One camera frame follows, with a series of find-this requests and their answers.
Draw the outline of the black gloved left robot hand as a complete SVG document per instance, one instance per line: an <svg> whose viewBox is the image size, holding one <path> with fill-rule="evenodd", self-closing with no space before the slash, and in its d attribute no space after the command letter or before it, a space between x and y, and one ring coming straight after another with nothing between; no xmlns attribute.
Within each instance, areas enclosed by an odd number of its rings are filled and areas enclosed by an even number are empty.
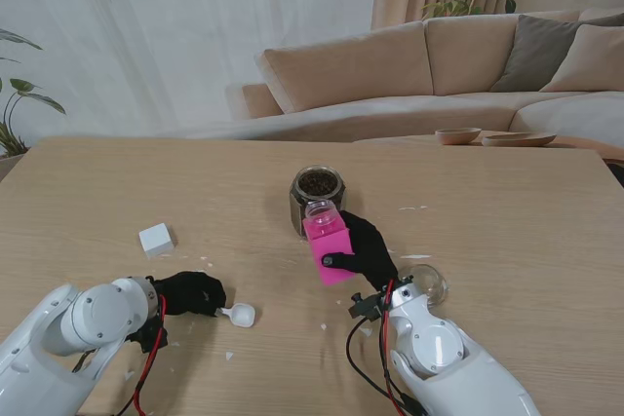
<svg viewBox="0 0 624 416"><path fill-rule="evenodd" d="M226 304L226 293L220 280L204 272L183 271L153 282L156 292L166 300L166 314L186 313L215 317Z"/></svg>

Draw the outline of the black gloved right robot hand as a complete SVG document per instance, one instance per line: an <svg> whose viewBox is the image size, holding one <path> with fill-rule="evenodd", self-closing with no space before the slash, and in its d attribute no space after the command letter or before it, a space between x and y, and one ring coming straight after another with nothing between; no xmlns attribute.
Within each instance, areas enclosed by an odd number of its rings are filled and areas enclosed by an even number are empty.
<svg viewBox="0 0 624 416"><path fill-rule="evenodd" d="M381 291L398 280L398 270L377 228L364 218L342 210L340 215L349 230L353 252L332 252L324 255L321 264L363 275L372 287Z"/></svg>

